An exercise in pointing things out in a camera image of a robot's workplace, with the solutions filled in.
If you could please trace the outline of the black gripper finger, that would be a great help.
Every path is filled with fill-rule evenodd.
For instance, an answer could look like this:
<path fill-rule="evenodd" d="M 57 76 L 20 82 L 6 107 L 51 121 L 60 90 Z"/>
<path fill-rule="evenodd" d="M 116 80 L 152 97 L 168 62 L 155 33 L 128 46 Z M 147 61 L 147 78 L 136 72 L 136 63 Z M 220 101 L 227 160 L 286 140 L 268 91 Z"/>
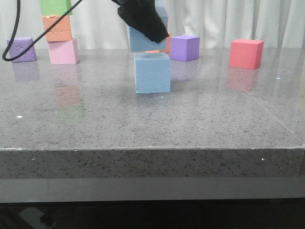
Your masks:
<path fill-rule="evenodd" d="M 161 43 L 168 31 L 155 8 L 153 0 L 115 0 L 119 17 L 150 41 Z"/>

